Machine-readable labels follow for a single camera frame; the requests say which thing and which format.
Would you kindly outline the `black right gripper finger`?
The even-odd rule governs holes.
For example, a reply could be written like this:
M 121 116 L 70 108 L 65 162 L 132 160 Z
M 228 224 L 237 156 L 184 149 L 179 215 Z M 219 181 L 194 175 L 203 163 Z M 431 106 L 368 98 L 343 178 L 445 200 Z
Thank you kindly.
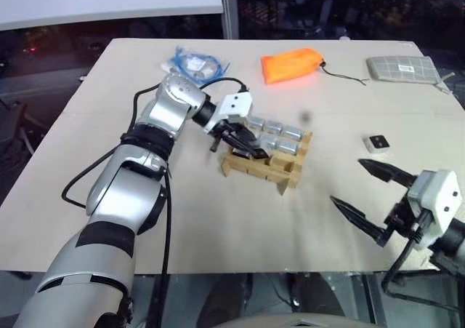
M 363 212 L 353 207 L 335 196 L 330 196 L 335 207 L 343 214 L 343 216 L 355 227 L 363 233 L 369 235 L 380 247 L 384 247 L 386 240 L 384 239 L 385 229 L 378 227 L 366 219 Z
M 385 183 L 394 181 L 406 188 L 410 188 L 418 177 L 396 166 L 373 159 L 358 159 L 357 161 L 370 175 Z

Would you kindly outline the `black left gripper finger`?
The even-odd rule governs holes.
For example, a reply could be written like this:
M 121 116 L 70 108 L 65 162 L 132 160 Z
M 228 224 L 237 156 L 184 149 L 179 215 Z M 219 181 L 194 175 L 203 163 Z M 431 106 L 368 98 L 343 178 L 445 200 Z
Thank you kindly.
M 244 140 L 236 136 L 226 136 L 225 142 L 247 159 L 268 159 L 268 152 L 258 140 Z
M 262 144 L 256 135 L 247 127 L 239 126 L 235 131 L 235 136 L 238 139 L 236 148 L 243 151 L 259 151 L 262 150 Z

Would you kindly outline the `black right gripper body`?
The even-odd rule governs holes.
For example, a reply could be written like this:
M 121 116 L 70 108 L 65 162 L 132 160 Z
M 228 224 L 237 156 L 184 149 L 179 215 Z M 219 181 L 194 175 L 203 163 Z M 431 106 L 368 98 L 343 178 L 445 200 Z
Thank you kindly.
M 396 203 L 384 220 L 386 228 L 377 239 L 377 244 L 384 247 L 394 232 L 406 239 L 411 239 L 414 231 L 413 224 L 417 217 L 414 215 L 406 196 Z

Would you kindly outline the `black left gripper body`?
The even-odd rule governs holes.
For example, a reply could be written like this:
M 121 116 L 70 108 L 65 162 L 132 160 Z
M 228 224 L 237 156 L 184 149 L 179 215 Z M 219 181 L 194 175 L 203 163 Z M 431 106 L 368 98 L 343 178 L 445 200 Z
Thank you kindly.
M 244 126 L 242 123 L 232 123 L 228 120 L 221 120 L 214 128 L 210 131 L 210 135 L 214 138 L 214 142 L 210 147 L 211 152 L 216 152 L 221 141 L 225 142 L 227 136 L 235 136 L 235 131 L 239 126 Z

